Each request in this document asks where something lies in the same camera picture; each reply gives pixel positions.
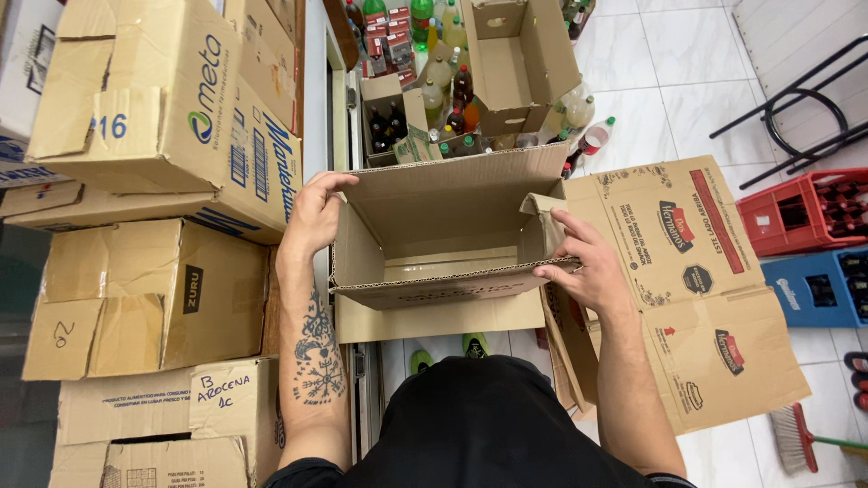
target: forearm tattoo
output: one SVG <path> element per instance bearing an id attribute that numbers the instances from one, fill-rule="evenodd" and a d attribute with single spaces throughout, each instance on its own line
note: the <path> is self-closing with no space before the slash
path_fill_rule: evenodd
<path id="1" fill-rule="evenodd" d="M 305 405 L 332 403 L 332 398 L 344 394 L 346 382 L 334 327 L 319 301 L 316 287 L 307 312 L 301 329 L 304 337 L 295 345 L 293 397 L 304 399 Z"/>

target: right hand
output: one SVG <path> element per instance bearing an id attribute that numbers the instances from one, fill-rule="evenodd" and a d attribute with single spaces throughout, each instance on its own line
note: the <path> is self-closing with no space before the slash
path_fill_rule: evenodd
<path id="1" fill-rule="evenodd" d="M 590 222 L 579 221 L 564 210 L 552 209 L 551 216 L 565 226 L 563 232 L 567 235 L 553 258 L 575 256 L 582 260 L 582 267 L 567 273 L 548 264 L 534 269 L 534 276 L 554 281 L 598 315 L 635 312 L 637 307 L 621 270 L 621 260 L 603 236 Z"/>
<path id="2" fill-rule="evenodd" d="M 281 262 L 312 260 L 313 255 L 334 241 L 338 234 L 341 185 L 355 185 L 358 176 L 320 171 L 295 197 L 293 211 L 278 250 Z"/>

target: green sneaker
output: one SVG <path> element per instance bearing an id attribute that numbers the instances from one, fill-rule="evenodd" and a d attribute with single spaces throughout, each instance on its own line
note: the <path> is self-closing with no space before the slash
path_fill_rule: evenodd
<path id="1" fill-rule="evenodd" d="M 468 358 L 488 357 L 488 342 L 485 340 L 484 333 L 466 333 L 462 342 L 464 343 L 464 355 Z"/>
<path id="2" fill-rule="evenodd" d="M 410 357 L 410 374 L 421 373 L 431 366 L 434 366 L 434 359 L 424 349 L 419 349 Z"/>

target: barcode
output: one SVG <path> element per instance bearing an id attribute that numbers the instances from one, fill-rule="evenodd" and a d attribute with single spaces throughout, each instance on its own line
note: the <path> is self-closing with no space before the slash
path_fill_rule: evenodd
<path id="1" fill-rule="evenodd" d="M 242 188 L 247 188 L 247 159 L 244 155 L 244 148 L 241 145 L 232 145 L 232 154 L 229 157 L 229 161 L 232 168 L 232 181 L 241 185 Z"/>
<path id="2" fill-rule="evenodd" d="M 256 180 L 256 196 L 262 201 L 268 201 L 266 138 L 258 129 L 253 130 L 253 177 Z"/>

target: tattoo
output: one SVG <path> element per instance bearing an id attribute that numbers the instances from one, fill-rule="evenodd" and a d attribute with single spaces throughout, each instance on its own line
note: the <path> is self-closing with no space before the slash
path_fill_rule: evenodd
<path id="1" fill-rule="evenodd" d="M 305 405 L 322 405 L 331 403 L 332 397 L 340 397 L 346 391 L 344 371 L 334 327 L 323 310 L 316 287 L 311 292 L 307 312 L 301 329 L 304 337 L 295 345 L 298 369 L 293 380 L 298 385 L 293 388 L 293 397 L 305 397 Z"/>

